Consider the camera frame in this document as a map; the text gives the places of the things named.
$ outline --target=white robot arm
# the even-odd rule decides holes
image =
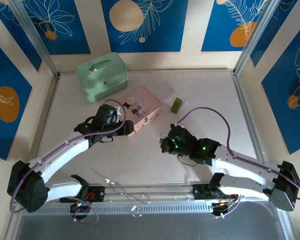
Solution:
[[[49,179],[66,163],[86,151],[95,143],[104,143],[103,138],[126,136],[134,131],[130,120],[118,121],[118,109],[103,104],[95,116],[80,123],[74,132],[46,154],[29,163],[18,161],[11,170],[7,192],[12,196],[10,209],[15,199],[28,212],[38,210],[46,202],[64,198],[84,199],[89,184],[80,176],[72,175],[66,182],[48,184]]]
[[[132,121],[126,121],[125,118],[123,122],[118,121],[117,110],[113,106],[102,105],[95,116],[79,124],[57,147],[29,163],[19,161],[13,166],[7,189],[12,196],[12,204],[16,199],[28,212],[34,212],[52,200],[66,197],[86,199],[89,184],[83,178],[72,175],[71,180],[52,185],[48,184],[48,180],[76,155],[95,143],[102,143],[104,137],[113,141],[114,136],[125,136],[133,131]],[[259,161],[231,151],[211,139],[198,140],[180,125],[171,125],[168,137],[160,140],[160,147],[163,153],[186,156],[197,164],[207,164],[235,173],[237,176],[223,173],[213,175],[208,191],[215,198],[236,194],[268,200],[286,211],[293,211],[295,208],[298,188],[275,174],[280,172],[299,186],[300,179],[295,168],[288,162],[276,165]],[[206,189],[201,189],[199,185],[193,187],[195,199],[206,199]]]
[[[196,139],[182,126],[173,124],[168,137],[160,140],[160,148],[162,153],[189,157],[197,164],[222,168],[235,175],[213,175],[208,191],[217,198],[236,194],[267,200],[285,211],[295,208],[300,179],[289,162],[284,161],[282,165],[263,162],[232,151],[217,141]],[[205,199],[207,189],[203,187],[194,185],[195,199]]]

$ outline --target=small green object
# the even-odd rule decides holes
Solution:
[[[179,97],[176,97],[174,100],[174,103],[171,107],[171,112],[177,114],[179,109],[181,108],[182,102],[183,102],[182,99],[180,99]]]

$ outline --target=mint green bag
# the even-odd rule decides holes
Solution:
[[[80,80],[86,99],[91,103],[124,89],[128,85],[125,63],[116,52],[79,65],[75,73]]]

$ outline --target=blue wallpaper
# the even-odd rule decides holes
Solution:
[[[91,53],[74,0],[23,0],[21,3],[51,55]],[[1,1],[0,19],[38,70],[40,57],[9,6]]]
[[[300,31],[262,81],[290,154],[300,149]]]
[[[6,160],[32,87],[0,49],[0,158]]]
[[[18,43],[24,54],[27,56],[33,67],[38,71],[41,65],[41,58],[32,43],[23,31],[18,20],[11,12],[9,6],[0,1],[0,19],[8,29],[14,40]]]
[[[202,52],[241,51],[267,0],[215,0]]]
[[[188,0],[101,0],[112,52],[180,52]]]
[[[261,57],[264,55],[271,41],[274,39],[275,35],[279,31],[280,27],[288,17],[297,1],[298,0],[281,0],[279,2],[276,10],[272,15],[272,18],[268,22],[260,39],[258,40],[251,53],[250,57],[254,66],[257,66]]]

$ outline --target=small pink box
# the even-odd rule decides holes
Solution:
[[[153,96],[144,86],[138,87],[133,92],[119,100],[126,111],[126,119],[134,123],[135,134],[143,126],[151,122],[161,112],[162,103]]]

